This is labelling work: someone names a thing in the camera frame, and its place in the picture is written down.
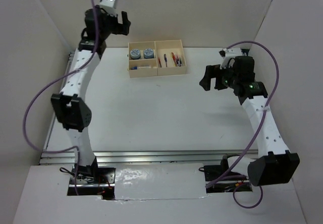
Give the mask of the clear bottle blue cap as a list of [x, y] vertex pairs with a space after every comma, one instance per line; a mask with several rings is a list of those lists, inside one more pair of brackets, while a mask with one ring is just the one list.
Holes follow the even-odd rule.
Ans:
[[155, 68], [155, 67], [150, 66], [150, 65], [144, 65], [144, 66], [134, 66], [134, 67], [131, 67], [130, 69], [131, 70], [139, 70], [139, 69], [152, 69], [152, 68]]

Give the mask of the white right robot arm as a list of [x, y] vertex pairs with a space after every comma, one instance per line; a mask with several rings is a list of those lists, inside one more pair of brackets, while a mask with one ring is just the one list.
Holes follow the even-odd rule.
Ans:
[[210, 90], [212, 79], [216, 80], [217, 90], [233, 89], [254, 131], [251, 143], [257, 144], [258, 158], [246, 157], [245, 151], [240, 156], [229, 156], [220, 173], [226, 180], [239, 173], [254, 186], [285, 184], [295, 173], [300, 158], [297, 153], [290, 152], [281, 137], [267, 90], [262, 82], [255, 80], [254, 64], [249, 56], [226, 58], [221, 65], [206, 66], [199, 82], [205, 91]]

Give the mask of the blue round jar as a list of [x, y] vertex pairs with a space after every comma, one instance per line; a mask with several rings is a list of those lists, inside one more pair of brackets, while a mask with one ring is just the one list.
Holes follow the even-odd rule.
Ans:
[[139, 60], [141, 59], [141, 52], [139, 49], [135, 48], [130, 50], [129, 56], [132, 60]]
[[154, 58], [154, 50], [152, 48], [146, 48], [143, 51], [143, 57], [145, 59], [153, 59]]

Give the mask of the red gel pen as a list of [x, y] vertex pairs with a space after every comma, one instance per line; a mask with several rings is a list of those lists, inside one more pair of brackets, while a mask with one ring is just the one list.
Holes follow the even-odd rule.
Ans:
[[175, 67], [177, 67], [176, 57], [175, 57], [175, 55], [174, 55], [174, 53], [173, 53], [173, 52], [171, 52], [171, 57], [172, 57], [172, 59], [173, 59], [173, 62], [174, 62]]

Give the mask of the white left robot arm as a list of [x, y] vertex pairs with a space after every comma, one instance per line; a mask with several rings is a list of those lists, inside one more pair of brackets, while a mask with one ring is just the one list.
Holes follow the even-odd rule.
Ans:
[[96, 156], [92, 151], [88, 126], [92, 111], [85, 103], [85, 94], [106, 48], [106, 39], [111, 35], [128, 35], [131, 22], [126, 12], [122, 12], [122, 22], [108, 14], [106, 9], [96, 6], [85, 12], [85, 25], [74, 59], [74, 73], [68, 76], [60, 93], [51, 96], [57, 121], [67, 131], [75, 151], [77, 173], [88, 183], [99, 179]]

